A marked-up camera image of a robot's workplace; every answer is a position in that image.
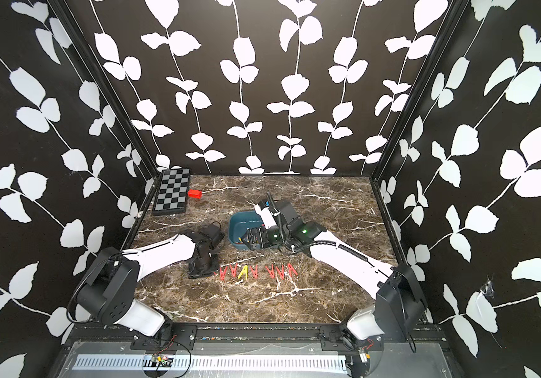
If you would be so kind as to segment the red clothespin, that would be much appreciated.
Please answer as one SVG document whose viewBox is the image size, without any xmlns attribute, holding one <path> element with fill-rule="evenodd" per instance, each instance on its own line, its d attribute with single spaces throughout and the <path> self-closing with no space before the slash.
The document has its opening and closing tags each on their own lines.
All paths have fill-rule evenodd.
<svg viewBox="0 0 541 378">
<path fill-rule="evenodd" d="M 274 266 L 271 265 L 271 266 L 265 266 L 265 269 L 269 275 L 269 277 L 273 280 L 276 279 L 276 276 L 275 276 L 275 271 L 274 271 Z"/>
<path fill-rule="evenodd" d="M 289 263 L 287 264 L 287 272 L 285 274 L 286 276 L 289 276 L 290 278 L 294 278 L 294 277 L 298 277 L 298 272 L 297 270 L 294 268 L 294 266 Z"/>
<path fill-rule="evenodd" d="M 236 278 L 236 277 L 237 277 L 237 269 L 238 269 L 238 265 L 237 265 L 237 264 L 230 265 L 230 266 L 229 266 L 229 269 L 230 269 L 230 273 L 231 273 L 232 277 L 233 277 L 233 278 Z"/>
<path fill-rule="evenodd" d="M 219 279 L 220 279 L 221 281 L 224 281 L 224 280 L 225 280 L 227 270 L 228 270 L 228 267 L 227 267 L 227 266 L 221 267 L 221 268 L 220 268 L 220 270 L 219 270 Z"/>
<path fill-rule="evenodd" d="M 254 280 L 259 278 L 259 266 L 249 266 L 249 273 Z"/>
<path fill-rule="evenodd" d="M 286 276 L 285 267 L 284 267 L 283 265 L 281 265 L 281 266 L 275 266 L 275 270 L 276 270 L 276 277 L 277 277 L 279 280 L 284 280 L 284 279 L 285 279 L 285 276 Z"/>
</svg>

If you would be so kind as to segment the teal plastic storage box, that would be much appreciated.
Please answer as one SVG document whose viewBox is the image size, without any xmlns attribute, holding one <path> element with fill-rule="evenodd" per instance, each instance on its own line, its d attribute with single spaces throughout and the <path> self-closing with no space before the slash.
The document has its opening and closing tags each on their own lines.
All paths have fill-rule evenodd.
<svg viewBox="0 0 541 378">
<path fill-rule="evenodd" d="M 256 211 L 241 211 L 232 215 L 229 220 L 229 242 L 237 250 L 249 250 L 248 246 L 240 239 L 246 234 L 250 228 L 265 229 L 262 217 Z"/>
</svg>

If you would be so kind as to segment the yellow clothespin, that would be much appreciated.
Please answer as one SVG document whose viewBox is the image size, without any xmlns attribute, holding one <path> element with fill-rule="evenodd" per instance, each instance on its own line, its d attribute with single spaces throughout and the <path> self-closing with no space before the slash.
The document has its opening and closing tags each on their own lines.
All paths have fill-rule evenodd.
<svg viewBox="0 0 541 378">
<path fill-rule="evenodd" d="M 243 266 L 241 271 L 239 272 L 237 279 L 238 280 L 247 280 L 248 279 L 248 266 Z"/>
</svg>

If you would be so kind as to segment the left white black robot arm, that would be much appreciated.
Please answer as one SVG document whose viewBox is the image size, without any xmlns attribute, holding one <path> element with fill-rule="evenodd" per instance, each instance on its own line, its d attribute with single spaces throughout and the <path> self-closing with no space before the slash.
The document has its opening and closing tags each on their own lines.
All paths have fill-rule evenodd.
<svg viewBox="0 0 541 378">
<path fill-rule="evenodd" d="M 219 269 L 218 252 L 225 234 L 215 223 L 200 231 L 186 230 L 161 242 L 128 250 L 108 247 L 89 266 L 68 303 L 81 307 L 87 322 L 118 324 L 147 337 L 156 337 L 171 321 L 136 299 L 145 277 L 179 262 L 188 263 L 191 279 L 209 277 Z"/>
</svg>

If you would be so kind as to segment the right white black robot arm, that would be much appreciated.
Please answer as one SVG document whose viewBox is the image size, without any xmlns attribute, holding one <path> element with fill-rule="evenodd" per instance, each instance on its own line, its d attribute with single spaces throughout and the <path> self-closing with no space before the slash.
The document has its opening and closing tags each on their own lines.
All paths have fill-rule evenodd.
<svg viewBox="0 0 541 378">
<path fill-rule="evenodd" d="M 344 323 L 344 333 L 354 340 L 386 335 L 408 341 L 427 309 L 426 297 L 412 267 L 395 267 L 373 259 L 316 222 L 249 228 L 239 240 L 250 250 L 277 248 L 288 255 L 305 254 L 363 288 L 374 304 L 355 311 Z"/>
</svg>

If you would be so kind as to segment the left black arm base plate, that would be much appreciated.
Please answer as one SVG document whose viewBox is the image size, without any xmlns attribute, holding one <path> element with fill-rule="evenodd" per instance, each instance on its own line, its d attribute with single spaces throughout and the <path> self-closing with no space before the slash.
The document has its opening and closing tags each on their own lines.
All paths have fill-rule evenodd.
<svg viewBox="0 0 541 378">
<path fill-rule="evenodd" d="M 144 351 L 149 354 L 169 353 L 171 351 L 192 351 L 196 340 L 197 326 L 187 323 L 164 325 L 154 336 L 140 333 L 130 345 L 132 351 Z"/>
</svg>

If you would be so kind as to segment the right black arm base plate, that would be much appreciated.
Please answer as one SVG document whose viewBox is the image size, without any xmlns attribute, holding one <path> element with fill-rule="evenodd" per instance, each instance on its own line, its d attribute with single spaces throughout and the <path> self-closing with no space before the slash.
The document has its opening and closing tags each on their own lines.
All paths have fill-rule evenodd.
<svg viewBox="0 0 541 378">
<path fill-rule="evenodd" d="M 359 340 L 341 324 L 322 325 L 318 338 L 324 351 L 366 353 L 384 351 L 384 343 L 377 336 Z"/>
</svg>

